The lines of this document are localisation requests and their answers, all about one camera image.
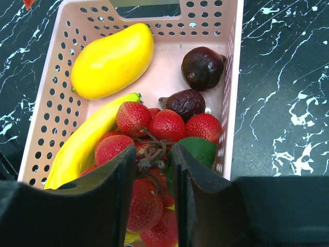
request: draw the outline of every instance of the leaf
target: leaf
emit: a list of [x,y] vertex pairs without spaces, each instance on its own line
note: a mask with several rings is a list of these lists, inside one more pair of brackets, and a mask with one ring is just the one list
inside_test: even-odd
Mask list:
[[[184,146],[197,161],[199,161],[202,165],[208,167],[209,169],[212,169],[212,165],[216,158],[217,151],[217,146],[214,143],[211,143],[210,141],[205,140],[203,138],[187,137],[178,141],[176,144]],[[169,192],[172,196],[174,196],[174,174],[173,168],[170,164],[172,160],[171,155],[172,151],[170,150],[168,153],[169,168],[167,170],[166,176]]]

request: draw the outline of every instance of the basket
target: basket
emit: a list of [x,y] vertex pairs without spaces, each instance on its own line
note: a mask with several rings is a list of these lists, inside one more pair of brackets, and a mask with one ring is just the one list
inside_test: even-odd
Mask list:
[[[61,3],[18,181],[43,189],[60,147],[88,116],[115,98],[138,92],[147,107],[159,108],[159,97],[188,89],[180,65],[184,55],[198,46],[207,46],[227,57],[221,82],[203,95],[206,111],[223,126],[215,166],[230,179],[243,0],[179,0],[179,4],[180,16],[125,19],[109,0]],[[155,41],[154,57],[145,74],[118,93],[99,100],[89,101],[71,92],[70,72],[79,52],[91,41],[139,22],[150,27]]]

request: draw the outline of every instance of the dark brown fruit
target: dark brown fruit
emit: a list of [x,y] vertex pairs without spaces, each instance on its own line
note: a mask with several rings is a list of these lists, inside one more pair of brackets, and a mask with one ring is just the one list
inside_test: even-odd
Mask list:
[[199,92],[207,91],[218,85],[225,61],[225,56],[201,46],[185,55],[181,64],[181,73],[192,89]]
[[170,97],[161,97],[159,102],[163,109],[176,112],[187,122],[196,114],[205,112],[206,102],[201,93],[193,89],[180,91]]

